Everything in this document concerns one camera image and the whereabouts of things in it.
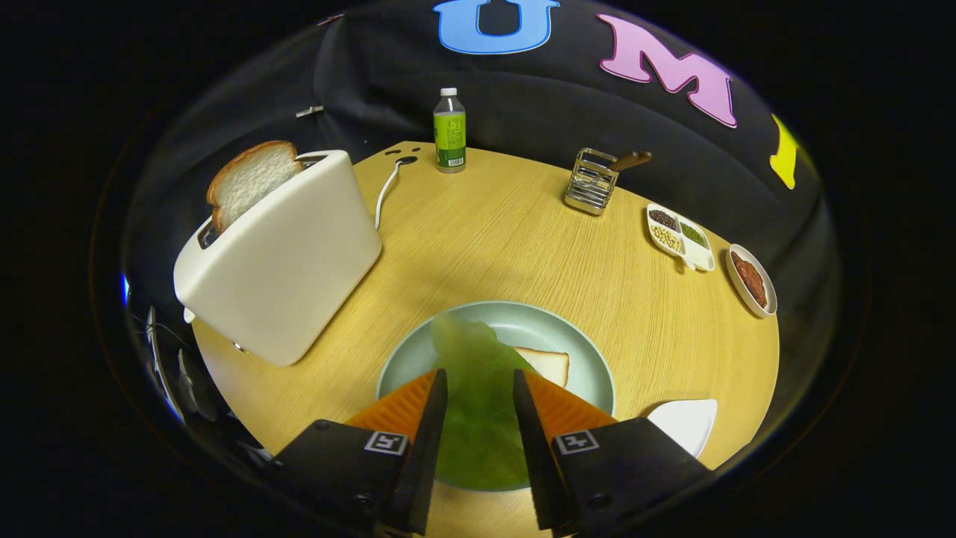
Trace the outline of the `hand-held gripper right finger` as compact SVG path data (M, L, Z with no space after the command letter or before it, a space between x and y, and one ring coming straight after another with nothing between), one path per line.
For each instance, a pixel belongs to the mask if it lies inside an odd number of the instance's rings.
M635 536L710 470L647 418L617 420L528 370L513 371L537 525L554 536Z

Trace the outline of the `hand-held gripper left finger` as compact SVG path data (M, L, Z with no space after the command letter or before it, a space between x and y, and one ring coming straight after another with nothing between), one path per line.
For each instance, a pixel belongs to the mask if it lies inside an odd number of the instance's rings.
M424 535L446 408L445 370L428 371L345 422L315 420L270 479L324 535Z

